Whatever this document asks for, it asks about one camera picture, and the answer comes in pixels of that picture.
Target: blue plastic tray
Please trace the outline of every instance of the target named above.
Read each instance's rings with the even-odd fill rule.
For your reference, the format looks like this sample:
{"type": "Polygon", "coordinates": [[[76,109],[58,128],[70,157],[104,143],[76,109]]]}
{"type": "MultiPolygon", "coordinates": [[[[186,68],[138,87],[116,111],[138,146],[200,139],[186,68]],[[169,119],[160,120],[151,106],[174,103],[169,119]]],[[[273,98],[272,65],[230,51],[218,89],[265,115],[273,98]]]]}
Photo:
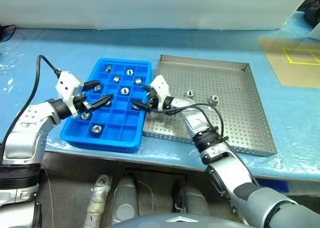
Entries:
{"type": "Polygon", "coordinates": [[[82,120],[81,114],[75,119],[69,117],[60,133],[62,140],[72,146],[115,152],[136,152],[141,144],[145,111],[133,108],[131,101],[146,103],[147,92],[141,86],[151,80],[151,63],[125,59],[101,58],[97,61],[88,81],[101,81],[101,91],[90,90],[85,93],[87,101],[94,103],[101,96],[113,94],[111,104],[91,112],[88,120],[82,120]],[[133,75],[127,75],[128,69],[133,75]],[[121,77],[119,83],[113,81],[115,76],[121,77]],[[135,85],[135,79],[142,80],[135,85]],[[129,88],[128,95],[120,90],[129,88]],[[102,133],[95,136],[91,133],[94,125],[102,126],[102,133]]]}

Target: black cable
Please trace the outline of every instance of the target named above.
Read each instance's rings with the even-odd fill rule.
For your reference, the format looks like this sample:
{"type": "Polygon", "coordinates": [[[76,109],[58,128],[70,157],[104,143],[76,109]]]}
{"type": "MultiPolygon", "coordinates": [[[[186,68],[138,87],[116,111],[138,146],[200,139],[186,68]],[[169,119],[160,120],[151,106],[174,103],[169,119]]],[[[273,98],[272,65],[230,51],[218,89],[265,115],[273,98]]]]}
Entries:
{"type": "Polygon", "coordinates": [[[223,120],[219,110],[216,107],[214,107],[213,105],[211,105],[211,104],[208,104],[208,103],[195,103],[195,104],[190,104],[190,105],[186,105],[186,106],[170,108],[170,109],[166,109],[166,110],[156,110],[156,109],[149,109],[149,110],[152,111],[152,112],[155,112],[155,113],[170,113],[170,115],[175,115],[175,114],[177,114],[179,112],[184,111],[185,109],[195,108],[195,109],[198,109],[199,111],[201,111],[201,113],[204,115],[206,121],[211,126],[211,128],[214,128],[214,126],[211,124],[211,122],[210,122],[208,116],[206,115],[206,113],[201,108],[199,108],[197,106],[209,106],[209,107],[212,107],[214,109],[214,111],[216,112],[216,114],[218,115],[218,117],[220,119],[221,136],[223,137],[223,135],[224,135],[224,127],[225,127],[224,120],[223,120]]]}
{"type": "Polygon", "coordinates": [[[244,165],[244,167],[246,167],[246,169],[248,170],[249,175],[251,176],[252,182],[257,186],[260,187],[258,181],[256,180],[256,178],[254,177],[254,175],[251,173],[251,171],[248,169],[247,165],[244,163],[244,161],[240,158],[240,156],[237,154],[237,152],[231,147],[231,145],[229,145],[225,140],[224,140],[224,136],[223,136],[223,129],[224,129],[224,121],[223,118],[220,114],[220,112],[218,111],[218,109],[216,107],[214,107],[213,105],[209,104],[209,103],[195,103],[192,105],[187,105],[187,106],[182,106],[182,107],[177,107],[177,108],[171,108],[171,109],[166,109],[166,110],[155,110],[155,109],[151,109],[150,111],[155,112],[155,113],[168,113],[168,112],[176,112],[174,114],[177,114],[185,109],[188,108],[195,108],[198,109],[203,116],[205,117],[206,121],[209,123],[209,125],[211,126],[211,128],[214,130],[214,126],[212,125],[212,123],[210,122],[208,116],[206,115],[206,113],[199,107],[197,106],[208,106],[208,107],[212,107],[215,112],[217,113],[217,115],[219,116],[220,122],[221,122],[221,134],[219,134],[216,130],[214,131],[219,138],[229,147],[229,149],[234,153],[234,155],[238,158],[238,160],[244,165]]]}
{"type": "Polygon", "coordinates": [[[11,37],[12,37],[12,36],[14,35],[14,33],[16,32],[17,26],[16,26],[15,24],[5,25],[5,26],[3,26],[2,28],[4,28],[3,30],[5,30],[5,29],[7,29],[7,28],[9,28],[9,27],[14,27],[12,33],[10,34],[10,36],[9,36],[7,39],[5,39],[5,40],[0,40],[0,43],[2,43],[2,42],[7,42],[8,40],[10,40],[11,37]]]}
{"type": "Polygon", "coordinates": [[[39,85],[39,79],[40,79],[40,62],[41,62],[41,59],[43,59],[50,66],[50,68],[54,71],[54,73],[60,72],[60,70],[55,68],[47,60],[47,58],[45,58],[42,54],[40,54],[36,58],[35,79],[34,79],[34,85],[33,85],[32,92],[31,92],[28,100],[26,101],[26,103],[24,104],[24,106],[22,107],[20,112],[18,113],[18,115],[14,118],[13,122],[11,123],[9,129],[7,130],[7,132],[6,132],[6,134],[5,134],[4,138],[3,138],[2,145],[0,147],[0,165],[2,164],[2,160],[3,160],[3,156],[4,156],[4,152],[5,152],[5,147],[6,147],[6,142],[7,142],[8,136],[10,135],[10,133],[13,130],[13,128],[15,127],[17,121],[20,119],[21,115],[25,112],[25,110],[27,109],[27,107],[29,106],[30,102],[32,101],[32,99],[34,98],[34,96],[35,96],[35,94],[37,92],[38,85],[39,85]]]}

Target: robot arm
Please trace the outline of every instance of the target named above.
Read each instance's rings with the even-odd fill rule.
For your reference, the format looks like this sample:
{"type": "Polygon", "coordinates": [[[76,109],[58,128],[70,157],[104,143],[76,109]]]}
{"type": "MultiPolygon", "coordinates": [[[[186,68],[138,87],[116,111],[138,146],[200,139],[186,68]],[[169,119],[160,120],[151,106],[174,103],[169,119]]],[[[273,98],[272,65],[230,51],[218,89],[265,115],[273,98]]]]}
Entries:
{"type": "Polygon", "coordinates": [[[56,90],[59,99],[50,99],[26,107],[2,144],[1,227],[41,226],[41,204],[33,200],[39,189],[38,176],[48,133],[60,124],[61,120],[70,116],[76,118],[80,112],[94,111],[104,106],[113,96],[112,94],[103,96],[97,102],[90,104],[83,92],[93,89],[100,84],[100,81],[83,83],[68,71],[54,69],[54,72],[58,77],[56,90]]]}
{"type": "MultiPolygon", "coordinates": [[[[193,105],[194,101],[171,97],[162,75],[149,84],[149,110],[166,111],[193,105]]],[[[246,165],[217,133],[204,114],[194,108],[178,113],[186,124],[189,136],[200,153],[206,172],[217,191],[230,199],[249,225],[257,228],[318,227],[320,217],[273,189],[259,187],[246,165]]]]}

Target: wire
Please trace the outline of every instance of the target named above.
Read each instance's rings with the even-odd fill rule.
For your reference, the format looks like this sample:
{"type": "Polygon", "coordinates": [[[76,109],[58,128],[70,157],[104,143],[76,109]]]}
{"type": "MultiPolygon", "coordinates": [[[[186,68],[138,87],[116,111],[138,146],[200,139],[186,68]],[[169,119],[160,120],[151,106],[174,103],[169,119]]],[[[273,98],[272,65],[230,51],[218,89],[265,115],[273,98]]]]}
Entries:
{"type": "Polygon", "coordinates": [[[2,42],[7,42],[8,40],[10,40],[11,37],[12,37],[12,36],[14,35],[14,33],[16,32],[16,29],[17,29],[17,26],[16,26],[15,24],[5,25],[5,26],[3,26],[3,27],[4,27],[4,30],[7,29],[7,28],[9,28],[9,27],[14,27],[14,28],[13,28],[13,31],[12,31],[12,33],[10,34],[10,36],[9,36],[7,39],[5,39],[5,40],[1,40],[0,43],[2,43],[2,42]]]}
{"type": "Polygon", "coordinates": [[[214,128],[214,126],[211,124],[208,116],[206,115],[206,113],[199,108],[198,106],[208,106],[214,109],[214,111],[216,112],[216,114],[218,115],[219,119],[220,119],[220,123],[221,123],[221,136],[224,136],[224,129],[225,129],[225,125],[224,125],[224,120],[219,112],[219,110],[214,107],[213,105],[209,104],[209,103],[195,103],[195,104],[190,104],[190,105],[186,105],[186,106],[181,106],[181,107],[176,107],[176,108],[171,108],[171,109],[166,109],[166,110],[156,110],[156,109],[150,109],[151,112],[155,112],[155,113],[170,113],[172,115],[175,115],[179,112],[184,111],[185,109],[189,109],[189,108],[195,108],[198,109],[199,111],[201,111],[201,113],[204,115],[206,121],[209,123],[209,125],[211,126],[211,128],[214,128]]]}
{"type": "Polygon", "coordinates": [[[152,199],[152,213],[153,213],[153,212],[155,211],[155,197],[154,197],[154,192],[152,191],[152,189],[150,188],[150,186],[148,186],[146,183],[144,183],[144,182],[142,182],[142,181],[140,181],[140,180],[137,180],[136,182],[145,185],[145,186],[150,190],[151,199],[152,199]]]}
{"type": "Polygon", "coordinates": [[[35,79],[34,79],[34,85],[33,85],[33,89],[32,92],[28,98],[28,100],[26,101],[26,103],[24,104],[24,106],[22,107],[22,109],[20,110],[20,112],[18,113],[18,115],[14,118],[13,122],[11,123],[9,129],[7,130],[6,134],[4,135],[3,141],[2,141],[2,145],[0,147],[0,165],[2,164],[2,160],[3,160],[3,156],[5,153],[5,147],[6,147],[6,142],[8,139],[8,136],[10,135],[10,133],[12,132],[13,128],[15,127],[17,121],[20,119],[21,115],[25,112],[25,110],[27,109],[27,107],[30,105],[30,102],[32,101],[32,99],[34,98],[37,89],[38,89],[38,85],[39,85],[39,80],[40,80],[40,64],[41,64],[41,59],[44,60],[49,67],[54,71],[55,74],[59,73],[60,70],[55,68],[46,57],[44,57],[42,54],[38,55],[38,57],[36,58],[36,66],[35,66],[35,79]]]}
{"type": "Polygon", "coordinates": [[[55,228],[55,220],[54,220],[54,203],[53,203],[53,199],[52,199],[52,190],[51,190],[51,182],[49,179],[49,173],[47,171],[47,168],[45,166],[45,164],[41,163],[46,175],[46,178],[48,179],[48,184],[49,184],[49,192],[50,192],[50,202],[51,202],[51,216],[52,216],[52,228],[55,228]]]}

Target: cardboard sheet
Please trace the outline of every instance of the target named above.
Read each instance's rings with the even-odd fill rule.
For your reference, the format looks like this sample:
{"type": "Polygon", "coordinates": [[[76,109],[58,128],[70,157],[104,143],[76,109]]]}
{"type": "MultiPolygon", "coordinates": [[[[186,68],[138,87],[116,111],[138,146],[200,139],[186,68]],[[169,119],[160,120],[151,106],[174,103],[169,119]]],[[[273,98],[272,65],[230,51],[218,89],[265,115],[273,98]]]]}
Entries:
{"type": "Polygon", "coordinates": [[[284,86],[320,89],[320,43],[258,38],[284,86]]]}

